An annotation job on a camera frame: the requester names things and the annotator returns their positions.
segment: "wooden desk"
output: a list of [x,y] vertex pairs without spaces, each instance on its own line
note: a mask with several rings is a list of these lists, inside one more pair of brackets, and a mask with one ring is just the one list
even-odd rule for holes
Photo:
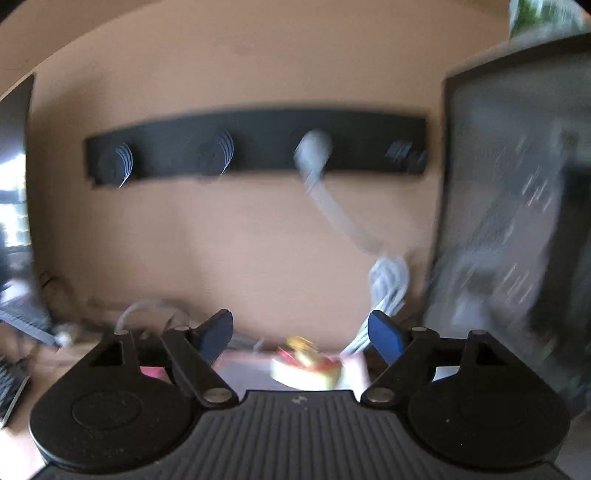
[[[24,342],[24,349],[31,344]],[[37,400],[78,359],[88,353],[96,343],[84,343],[58,352],[43,347],[33,365],[31,379],[8,425],[0,430],[0,478],[2,480],[26,480],[33,476],[44,462],[29,433],[29,414]],[[15,331],[5,323],[0,324],[0,352],[10,360],[18,358]]]

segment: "wall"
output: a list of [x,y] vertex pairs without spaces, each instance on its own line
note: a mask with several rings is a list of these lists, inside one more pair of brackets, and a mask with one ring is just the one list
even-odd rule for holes
[[83,301],[181,299],[200,319],[231,309],[244,332],[342,346],[369,309],[374,259],[331,230],[295,174],[92,189],[84,138],[278,102],[428,112],[424,177],[327,181],[392,252],[412,253],[420,291],[437,209],[441,81],[506,31],[505,18],[452,0],[166,0],[103,25],[37,68],[28,168],[40,269],[66,276]]
[[158,0],[26,0],[0,25],[0,92],[80,35]]
[[509,21],[509,3],[511,0],[456,0],[466,7],[474,8],[480,12],[494,15]]

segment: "ribbed black surface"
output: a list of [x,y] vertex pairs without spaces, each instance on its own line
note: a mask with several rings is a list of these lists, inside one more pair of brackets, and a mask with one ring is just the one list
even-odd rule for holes
[[[49,466],[35,480],[97,478]],[[442,480],[566,477],[549,465],[493,475],[431,457],[397,417],[360,406],[351,392],[250,392],[236,408],[205,414],[161,461],[118,480]]]

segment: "coiled white cable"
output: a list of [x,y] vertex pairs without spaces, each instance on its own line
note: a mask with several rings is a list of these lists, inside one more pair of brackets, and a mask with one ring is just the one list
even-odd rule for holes
[[[404,297],[408,291],[410,283],[408,265],[402,257],[396,259],[385,257],[383,244],[354,223],[326,190],[322,183],[322,171],[331,153],[330,135],[323,131],[312,130],[300,141],[295,150],[294,160],[318,210],[360,250],[369,255],[379,256],[369,271],[372,311],[381,310],[386,315],[395,315],[404,305]],[[367,328],[368,320],[365,319],[356,337],[345,347],[341,355],[352,355],[369,346]]]

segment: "metal screw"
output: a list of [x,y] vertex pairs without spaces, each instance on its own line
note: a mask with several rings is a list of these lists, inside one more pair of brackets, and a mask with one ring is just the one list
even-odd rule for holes
[[209,403],[226,403],[232,398],[232,392],[227,388],[210,388],[203,394],[203,398]]
[[394,392],[389,388],[375,387],[365,393],[371,403],[388,403],[394,399]]

